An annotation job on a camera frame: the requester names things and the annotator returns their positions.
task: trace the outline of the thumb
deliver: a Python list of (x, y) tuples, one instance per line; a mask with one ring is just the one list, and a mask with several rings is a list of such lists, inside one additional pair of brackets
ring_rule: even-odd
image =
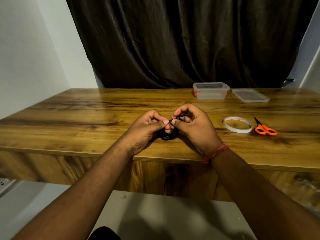
[(187, 133), (188, 130), (189, 130), (189, 127), (190, 127), (190, 124), (189, 124), (189, 123), (186, 123), (186, 122), (181, 121), (181, 120), (176, 120), (176, 119), (172, 120), (171, 124), (172, 124), (175, 128), (183, 131), (184, 133)]
[(150, 125), (148, 125), (149, 132), (154, 133), (158, 130), (161, 130), (161, 129), (165, 128), (165, 126), (168, 123), (169, 123), (169, 120), (162, 120), (162, 121), (158, 121), (156, 123), (150, 124)]

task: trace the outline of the plastic container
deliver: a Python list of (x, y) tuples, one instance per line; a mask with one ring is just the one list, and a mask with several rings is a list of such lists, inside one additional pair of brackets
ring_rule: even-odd
[(224, 99), (230, 87), (223, 82), (196, 82), (193, 94), (197, 99)]
[(251, 88), (232, 89), (232, 93), (244, 103), (266, 103), (270, 98)]

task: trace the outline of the dark brown curtain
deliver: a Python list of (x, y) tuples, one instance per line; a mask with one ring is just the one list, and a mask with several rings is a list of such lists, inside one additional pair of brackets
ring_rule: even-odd
[(67, 0), (106, 88), (281, 87), (318, 0)]

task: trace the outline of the electrical outlet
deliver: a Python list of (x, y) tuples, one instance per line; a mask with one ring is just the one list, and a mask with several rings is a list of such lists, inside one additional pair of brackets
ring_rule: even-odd
[(0, 194), (13, 185), (15, 181), (15, 179), (0, 178)]

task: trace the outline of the scissors blade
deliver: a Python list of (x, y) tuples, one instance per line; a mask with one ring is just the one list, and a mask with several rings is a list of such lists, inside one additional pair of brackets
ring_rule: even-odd
[(262, 125), (262, 123), (260, 121), (258, 121), (258, 119), (256, 117), (254, 117), (254, 119), (256, 120), (258, 125)]

